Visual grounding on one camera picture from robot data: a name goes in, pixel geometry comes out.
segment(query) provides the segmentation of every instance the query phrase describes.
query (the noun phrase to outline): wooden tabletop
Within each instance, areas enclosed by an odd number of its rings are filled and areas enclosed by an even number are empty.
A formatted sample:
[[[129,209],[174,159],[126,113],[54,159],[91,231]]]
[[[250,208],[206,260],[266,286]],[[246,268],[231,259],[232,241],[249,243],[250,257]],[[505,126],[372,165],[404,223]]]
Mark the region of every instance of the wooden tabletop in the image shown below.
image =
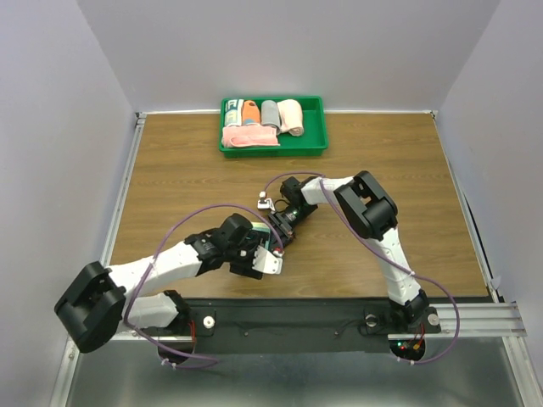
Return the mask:
[[[259,191],[279,173],[314,170],[340,178],[369,170],[398,205],[400,238],[412,269],[439,280],[454,295],[486,295],[430,115],[327,114],[327,129],[330,147],[321,157],[225,159],[217,147],[218,114],[148,116],[111,264],[149,256],[172,225],[205,205],[255,208]],[[280,198],[279,186],[271,187],[273,198]],[[219,226],[231,213],[204,212],[166,247]],[[386,296],[377,261],[327,205],[296,232],[279,276],[258,281],[231,274],[223,265],[169,288],[190,298]],[[429,295],[443,295],[436,287],[423,287]]]

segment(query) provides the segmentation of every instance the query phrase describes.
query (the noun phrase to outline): white wall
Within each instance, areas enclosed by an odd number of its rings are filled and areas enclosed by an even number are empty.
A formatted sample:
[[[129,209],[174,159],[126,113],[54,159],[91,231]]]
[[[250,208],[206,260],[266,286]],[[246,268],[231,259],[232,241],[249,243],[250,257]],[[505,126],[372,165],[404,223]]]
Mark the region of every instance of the white wall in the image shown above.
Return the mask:
[[[53,312],[98,258],[133,110],[73,0],[0,8],[0,405],[48,405]]]
[[[235,94],[437,109],[498,0],[78,0],[139,111]]]
[[[501,291],[543,381],[543,2],[503,0],[438,115]]]

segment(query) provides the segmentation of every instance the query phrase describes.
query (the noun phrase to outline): gray floor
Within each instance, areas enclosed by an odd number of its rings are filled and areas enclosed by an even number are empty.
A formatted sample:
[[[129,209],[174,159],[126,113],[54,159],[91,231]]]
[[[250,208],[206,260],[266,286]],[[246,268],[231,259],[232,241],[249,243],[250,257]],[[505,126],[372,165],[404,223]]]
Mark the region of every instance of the gray floor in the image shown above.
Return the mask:
[[[424,366],[386,354],[222,355],[207,371],[160,366],[142,341],[80,356],[69,406],[520,406],[499,338],[459,341]]]

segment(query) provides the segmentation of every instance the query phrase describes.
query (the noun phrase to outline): green plastic container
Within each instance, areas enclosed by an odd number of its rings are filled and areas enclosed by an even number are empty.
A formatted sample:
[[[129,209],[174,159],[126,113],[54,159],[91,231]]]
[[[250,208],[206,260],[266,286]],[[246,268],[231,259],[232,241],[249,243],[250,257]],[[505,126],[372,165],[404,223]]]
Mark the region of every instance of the green plastic container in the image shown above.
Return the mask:
[[[221,144],[222,127],[224,127],[224,110],[227,101],[231,98],[222,99],[221,103],[221,131],[219,132],[219,149],[227,159],[238,159],[243,157],[311,157],[322,155],[328,147],[328,134],[322,99],[318,96],[282,96],[269,98],[243,99],[254,100],[258,108],[265,100],[281,102],[285,99],[294,99],[299,102],[304,112],[304,134],[300,137],[280,134],[278,137],[280,146],[276,147],[245,147],[226,148]]]

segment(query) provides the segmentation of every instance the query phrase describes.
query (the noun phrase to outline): folded towel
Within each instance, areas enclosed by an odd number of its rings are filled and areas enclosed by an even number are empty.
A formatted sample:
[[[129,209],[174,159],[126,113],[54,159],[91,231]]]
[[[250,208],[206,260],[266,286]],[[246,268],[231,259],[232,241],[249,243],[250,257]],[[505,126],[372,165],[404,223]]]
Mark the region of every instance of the folded towel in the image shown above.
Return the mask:
[[[262,125],[269,125],[276,129],[276,133],[279,134],[281,129],[281,117],[279,116],[279,108],[277,103],[272,100],[265,100],[262,102]]]
[[[230,99],[224,109],[224,126],[242,125],[241,114],[244,107],[243,99]]]
[[[242,113],[243,125],[259,125],[260,124],[260,111],[258,106],[252,100],[246,100],[244,102],[244,110]]]
[[[290,133],[293,136],[304,134],[304,114],[299,103],[287,99],[279,102],[277,107],[281,115],[281,133]]]
[[[224,147],[278,146],[277,134],[273,127],[266,125],[244,125],[223,127],[222,145]]]

